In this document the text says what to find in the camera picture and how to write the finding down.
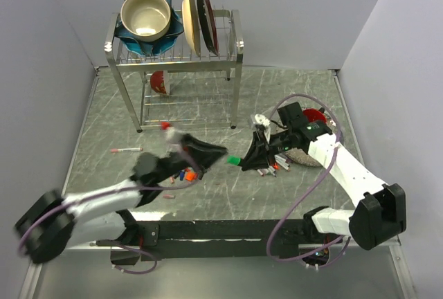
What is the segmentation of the speckled grey plate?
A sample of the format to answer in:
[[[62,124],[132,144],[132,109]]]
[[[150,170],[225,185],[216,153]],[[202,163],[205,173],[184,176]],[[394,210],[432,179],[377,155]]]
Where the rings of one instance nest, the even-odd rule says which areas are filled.
[[[334,134],[337,133],[338,130],[336,123],[329,115],[326,115],[326,124]],[[292,163],[297,163],[307,167],[322,167],[318,161],[308,154],[305,154],[301,149],[291,149],[285,152],[283,155],[286,156]]]

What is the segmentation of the black capped marker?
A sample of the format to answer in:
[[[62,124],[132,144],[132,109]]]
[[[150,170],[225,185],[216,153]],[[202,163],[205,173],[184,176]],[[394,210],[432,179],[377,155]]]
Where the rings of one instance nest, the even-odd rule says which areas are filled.
[[[273,170],[265,169],[265,172],[266,172],[267,174],[270,174],[270,175],[274,176],[274,177],[277,177]]]

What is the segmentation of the cream plate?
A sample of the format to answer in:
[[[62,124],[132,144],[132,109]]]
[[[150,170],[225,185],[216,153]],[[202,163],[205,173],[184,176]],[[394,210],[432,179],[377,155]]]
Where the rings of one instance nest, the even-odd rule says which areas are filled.
[[[183,0],[181,4],[186,41],[197,57],[201,56],[201,42],[198,12],[195,0]]]

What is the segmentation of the small red patterned bowl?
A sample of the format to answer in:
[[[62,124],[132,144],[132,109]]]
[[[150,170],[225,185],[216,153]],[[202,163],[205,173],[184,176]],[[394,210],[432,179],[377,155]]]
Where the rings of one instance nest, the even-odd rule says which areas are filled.
[[[170,77],[167,71],[155,71],[150,76],[151,89],[160,95],[170,95]]]

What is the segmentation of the aluminium frame rail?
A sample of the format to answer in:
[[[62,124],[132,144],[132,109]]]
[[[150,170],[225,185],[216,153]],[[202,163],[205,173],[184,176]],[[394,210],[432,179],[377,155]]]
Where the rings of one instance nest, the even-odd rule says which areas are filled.
[[[351,237],[363,249],[370,249],[404,232],[406,218],[385,214],[359,214],[351,210],[323,209],[304,219],[290,219],[281,227],[275,220],[232,221],[136,221],[127,210],[111,212],[89,221],[67,213],[52,215],[31,230],[29,251],[46,247],[59,254],[69,246],[96,240],[116,240],[136,245],[142,240],[152,246],[157,239],[228,240],[275,239],[292,244],[319,244],[327,239]]]

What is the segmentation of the dark red plate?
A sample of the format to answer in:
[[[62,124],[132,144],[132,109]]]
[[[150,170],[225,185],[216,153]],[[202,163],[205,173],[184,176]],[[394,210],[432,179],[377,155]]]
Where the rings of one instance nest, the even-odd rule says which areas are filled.
[[[218,56],[219,44],[217,39],[217,29],[210,0],[197,0],[197,12],[206,48],[210,53]]]

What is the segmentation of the green black marker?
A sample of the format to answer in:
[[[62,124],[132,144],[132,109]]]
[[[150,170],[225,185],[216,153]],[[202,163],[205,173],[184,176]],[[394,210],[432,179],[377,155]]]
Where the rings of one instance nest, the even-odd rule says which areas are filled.
[[[227,163],[235,166],[239,166],[242,162],[242,159],[238,156],[228,156]]]

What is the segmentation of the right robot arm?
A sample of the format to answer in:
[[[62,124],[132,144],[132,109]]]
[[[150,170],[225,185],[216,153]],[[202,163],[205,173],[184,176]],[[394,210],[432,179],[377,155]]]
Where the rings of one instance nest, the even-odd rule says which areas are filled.
[[[321,206],[306,213],[302,232],[308,241],[319,242],[326,234],[335,234],[352,237],[369,251],[406,230],[406,193],[400,185],[389,185],[364,167],[323,116],[312,118],[298,102],[279,108],[278,115],[282,128],[275,134],[270,119],[262,114],[251,116],[254,132],[246,156],[239,161],[241,169],[273,167],[282,153],[302,150],[329,171],[355,207]]]

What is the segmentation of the red cup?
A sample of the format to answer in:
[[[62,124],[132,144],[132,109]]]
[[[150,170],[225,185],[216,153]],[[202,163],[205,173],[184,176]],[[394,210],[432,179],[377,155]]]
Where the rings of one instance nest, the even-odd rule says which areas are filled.
[[[327,122],[326,116],[319,109],[308,108],[304,109],[303,114],[307,117],[309,122],[321,121],[323,123]]]

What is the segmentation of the steel dish rack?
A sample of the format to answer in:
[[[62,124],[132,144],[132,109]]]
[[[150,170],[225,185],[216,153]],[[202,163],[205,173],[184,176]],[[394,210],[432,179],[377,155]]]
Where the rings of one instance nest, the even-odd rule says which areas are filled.
[[[215,10],[218,56],[202,50],[197,57],[184,35],[160,55],[131,52],[114,35],[119,18],[118,13],[111,16],[105,57],[138,133],[157,129],[163,121],[182,129],[236,128],[244,54],[238,10]],[[151,89],[155,71],[169,73],[170,95]]]

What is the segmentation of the blue wavy bowl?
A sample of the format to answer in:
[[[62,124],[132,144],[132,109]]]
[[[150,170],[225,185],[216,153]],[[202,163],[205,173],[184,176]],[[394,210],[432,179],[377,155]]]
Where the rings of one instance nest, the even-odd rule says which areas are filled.
[[[149,57],[163,54],[174,46],[178,36],[184,32],[184,27],[180,17],[172,8],[172,0],[166,1],[170,4],[172,13],[170,28],[165,36],[154,42],[144,42],[137,39],[123,26],[120,18],[117,20],[114,35],[125,44],[127,50]]]

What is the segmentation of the thin pink pen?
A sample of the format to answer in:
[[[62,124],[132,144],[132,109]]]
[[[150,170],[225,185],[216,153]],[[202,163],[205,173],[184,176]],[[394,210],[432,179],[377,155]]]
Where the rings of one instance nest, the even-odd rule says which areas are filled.
[[[121,153],[121,152],[142,152],[142,151],[143,151],[142,147],[127,147],[127,148],[110,149],[110,152],[113,154]]]

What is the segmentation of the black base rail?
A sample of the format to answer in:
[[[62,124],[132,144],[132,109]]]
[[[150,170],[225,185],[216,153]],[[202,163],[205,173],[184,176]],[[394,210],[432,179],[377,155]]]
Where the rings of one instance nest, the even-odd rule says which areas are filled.
[[[277,222],[275,219],[137,221],[117,242],[141,248],[159,260],[265,256],[266,243]],[[299,255],[300,245],[314,247],[337,237],[309,230],[301,219],[290,219],[277,231],[271,252],[285,259]]]

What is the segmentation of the beige ceramic bowl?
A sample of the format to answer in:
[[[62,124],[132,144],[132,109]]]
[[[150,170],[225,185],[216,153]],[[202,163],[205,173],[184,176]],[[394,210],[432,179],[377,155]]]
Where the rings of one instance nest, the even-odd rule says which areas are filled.
[[[165,36],[171,18],[171,7],[166,0],[125,0],[120,9],[123,26],[144,42]]]

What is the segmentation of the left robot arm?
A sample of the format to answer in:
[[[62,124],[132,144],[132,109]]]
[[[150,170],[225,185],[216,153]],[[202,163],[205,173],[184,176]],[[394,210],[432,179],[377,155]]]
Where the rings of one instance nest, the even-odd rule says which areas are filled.
[[[33,264],[44,264],[78,244],[96,240],[131,244],[139,236],[132,208],[153,202],[165,190],[162,182],[171,176],[192,168],[202,177],[228,153],[226,147],[183,132],[173,131],[166,140],[172,151],[163,157],[143,152],[132,174],[120,183],[77,194],[45,192],[14,225],[18,254]]]

